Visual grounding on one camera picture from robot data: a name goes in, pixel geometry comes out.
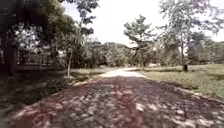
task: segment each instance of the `cobblestone path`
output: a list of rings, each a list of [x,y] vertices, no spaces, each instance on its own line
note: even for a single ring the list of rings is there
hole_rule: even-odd
[[[12,128],[223,128],[224,104],[114,71],[26,107]]]

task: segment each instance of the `grass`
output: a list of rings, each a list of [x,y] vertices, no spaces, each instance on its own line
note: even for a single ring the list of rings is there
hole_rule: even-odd
[[[11,112],[20,106],[33,104],[110,70],[114,69],[73,69],[72,78],[66,77],[66,71],[23,71],[15,79],[0,75],[0,110]]]
[[[187,73],[181,72],[181,67],[147,68],[141,73],[152,80],[224,100],[223,64],[189,66]]]

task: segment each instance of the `tree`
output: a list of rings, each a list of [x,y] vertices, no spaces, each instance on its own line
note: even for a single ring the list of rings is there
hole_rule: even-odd
[[[190,43],[192,32],[198,29],[217,33],[223,28],[224,20],[219,18],[222,10],[211,6],[209,0],[162,0],[160,8],[164,17],[168,18],[165,30],[179,40],[183,70],[187,71],[184,50]],[[199,16],[202,15],[211,18],[201,20]]]
[[[139,16],[138,19],[135,19],[132,23],[126,23],[124,34],[128,36],[128,38],[133,41],[133,44],[137,44],[137,47],[134,49],[137,52],[142,48],[149,47],[152,44],[152,34],[153,29],[151,29],[151,24],[145,24],[146,18],[142,15]],[[143,53],[141,52],[141,66],[143,64]]]

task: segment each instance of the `fence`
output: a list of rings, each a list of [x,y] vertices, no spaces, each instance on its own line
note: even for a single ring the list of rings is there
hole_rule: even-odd
[[[28,50],[17,50],[18,70],[45,70],[62,68],[65,61],[62,58],[52,59],[50,55],[34,53]],[[3,50],[0,49],[0,64],[4,64]]]

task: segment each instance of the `tree trunk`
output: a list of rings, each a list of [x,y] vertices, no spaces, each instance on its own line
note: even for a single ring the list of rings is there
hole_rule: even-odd
[[[69,60],[68,60],[68,71],[67,71],[68,78],[70,78],[70,76],[71,76],[71,63],[72,63],[72,60],[71,60],[71,58],[69,58]]]
[[[182,64],[182,71],[187,72],[188,71],[188,65],[185,62],[185,56],[184,56],[184,42],[183,37],[181,35],[181,64]]]

